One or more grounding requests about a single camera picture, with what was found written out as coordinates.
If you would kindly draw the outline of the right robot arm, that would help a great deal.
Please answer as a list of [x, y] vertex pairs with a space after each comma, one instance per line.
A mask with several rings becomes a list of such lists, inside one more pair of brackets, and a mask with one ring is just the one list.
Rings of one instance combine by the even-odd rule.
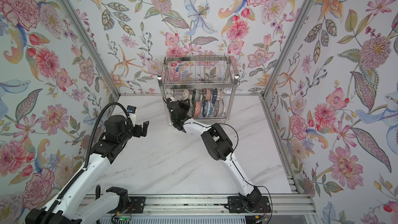
[[254, 185], [246, 176], [235, 156], [235, 147], [223, 127], [231, 126], [226, 123], [206, 125], [188, 115], [190, 103], [188, 100], [164, 98], [172, 126], [178, 131], [199, 136], [208, 152], [216, 161], [223, 164], [238, 188], [239, 200], [248, 212], [254, 212], [262, 198], [259, 187]]

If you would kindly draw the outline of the pale green pattern bowl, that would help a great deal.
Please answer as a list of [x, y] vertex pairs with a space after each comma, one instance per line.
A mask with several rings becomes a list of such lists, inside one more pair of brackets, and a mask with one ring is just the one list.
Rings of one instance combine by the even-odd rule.
[[194, 104], [193, 104], [192, 101], [189, 100], [189, 99], [187, 99], [186, 101], [187, 101], [187, 103], [189, 104], [188, 116], [189, 116], [189, 117], [193, 117], [193, 116], [194, 116], [194, 111], [195, 111]]

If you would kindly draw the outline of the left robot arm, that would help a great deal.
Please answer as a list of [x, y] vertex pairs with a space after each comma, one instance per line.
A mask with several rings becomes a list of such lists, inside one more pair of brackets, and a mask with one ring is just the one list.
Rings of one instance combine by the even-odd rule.
[[147, 136], [149, 121], [138, 125], [133, 124], [130, 117], [115, 115], [105, 122], [105, 126], [105, 138], [90, 150], [86, 163], [54, 200], [28, 213], [25, 218], [27, 224], [94, 224], [109, 212], [122, 213], [134, 205], [126, 189], [110, 187], [92, 203], [79, 207], [99, 176], [123, 151], [128, 140]]

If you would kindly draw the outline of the light blue floral bowl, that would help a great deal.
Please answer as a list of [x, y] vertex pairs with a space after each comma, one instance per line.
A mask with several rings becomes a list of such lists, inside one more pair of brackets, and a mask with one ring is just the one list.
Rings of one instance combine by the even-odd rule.
[[202, 115], [203, 117], [210, 117], [214, 112], [214, 104], [212, 101], [206, 100], [203, 104]]

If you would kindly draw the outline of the white lattice bowl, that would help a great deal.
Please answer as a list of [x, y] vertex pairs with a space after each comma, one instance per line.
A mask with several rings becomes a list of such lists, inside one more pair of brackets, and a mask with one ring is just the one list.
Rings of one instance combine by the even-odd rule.
[[183, 100], [190, 100], [192, 99], [192, 92], [189, 89], [184, 89], [182, 93]]

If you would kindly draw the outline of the blue triangle pattern bowl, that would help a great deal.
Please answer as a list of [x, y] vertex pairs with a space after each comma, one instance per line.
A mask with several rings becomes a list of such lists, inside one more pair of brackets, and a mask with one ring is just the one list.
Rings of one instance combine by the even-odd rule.
[[215, 104], [217, 101], [221, 101], [223, 99], [223, 92], [222, 89], [220, 88], [215, 88], [212, 91], [212, 98], [211, 98], [211, 102], [213, 104]]

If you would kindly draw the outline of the purple striped bowl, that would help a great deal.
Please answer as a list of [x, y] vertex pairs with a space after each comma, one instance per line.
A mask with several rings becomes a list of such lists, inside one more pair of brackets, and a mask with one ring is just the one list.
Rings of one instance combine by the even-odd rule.
[[214, 104], [214, 117], [221, 117], [224, 113], [224, 103], [223, 100], [217, 100]]

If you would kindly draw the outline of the dark navy petal bowl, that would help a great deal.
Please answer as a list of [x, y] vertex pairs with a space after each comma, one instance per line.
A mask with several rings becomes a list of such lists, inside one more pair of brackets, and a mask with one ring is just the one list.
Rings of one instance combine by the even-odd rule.
[[194, 92], [193, 92], [192, 98], [195, 101], [201, 102], [201, 100], [202, 100], [202, 91], [200, 89], [195, 89]]

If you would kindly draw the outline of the steel two-tier dish rack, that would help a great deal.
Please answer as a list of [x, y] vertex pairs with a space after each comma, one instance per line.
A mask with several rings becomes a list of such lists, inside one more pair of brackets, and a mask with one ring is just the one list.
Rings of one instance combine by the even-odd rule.
[[162, 98], [182, 100], [184, 89], [220, 88], [223, 92], [224, 113], [221, 117], [203, 117], [208, 122], [228, 122], [237, 91], [240, 74], [237, 61], [229, 55], [165, 57], [158, 70], [158, 83]]

